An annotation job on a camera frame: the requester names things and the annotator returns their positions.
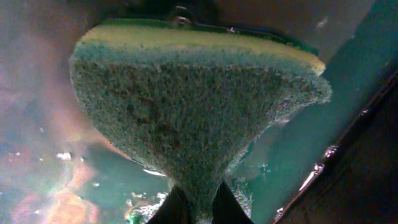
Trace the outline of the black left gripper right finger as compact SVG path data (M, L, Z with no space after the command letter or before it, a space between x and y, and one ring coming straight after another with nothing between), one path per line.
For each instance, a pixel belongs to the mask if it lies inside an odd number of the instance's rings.
M223 180L212 205L212 224L253 224Z

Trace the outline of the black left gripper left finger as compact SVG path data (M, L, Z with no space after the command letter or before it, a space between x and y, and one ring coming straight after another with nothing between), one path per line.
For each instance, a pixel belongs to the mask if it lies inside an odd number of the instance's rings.
M154 216L147 224L192 224L190 203L185 192L174 185Z

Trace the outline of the green sponge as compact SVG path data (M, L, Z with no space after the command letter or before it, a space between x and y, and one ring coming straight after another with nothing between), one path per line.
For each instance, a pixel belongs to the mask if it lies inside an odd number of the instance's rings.
M184 192L193 223L213 221L228 169L267 128L332 94L318 57L278 37L165 21L111 19L70 57L92 125Z

